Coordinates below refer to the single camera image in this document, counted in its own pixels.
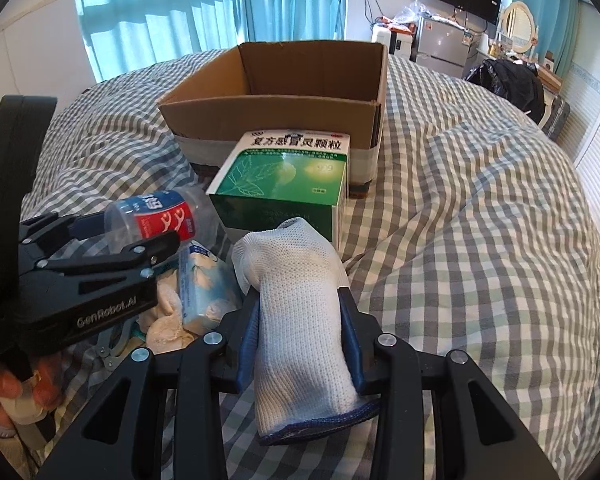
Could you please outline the person's left hand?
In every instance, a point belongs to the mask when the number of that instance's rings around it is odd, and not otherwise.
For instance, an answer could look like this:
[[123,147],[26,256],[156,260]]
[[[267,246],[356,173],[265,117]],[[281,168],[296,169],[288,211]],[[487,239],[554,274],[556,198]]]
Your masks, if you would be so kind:
[[[59,353],[41,358],[36,363],[40,381],[33,388],[33,397],[46,410],[54,410],[62,400],[61,355]],[[15,399],[22,393],[22,383],[0,365],[0,398]],[[0,427],[12,430],[14,424],[0,402]]]

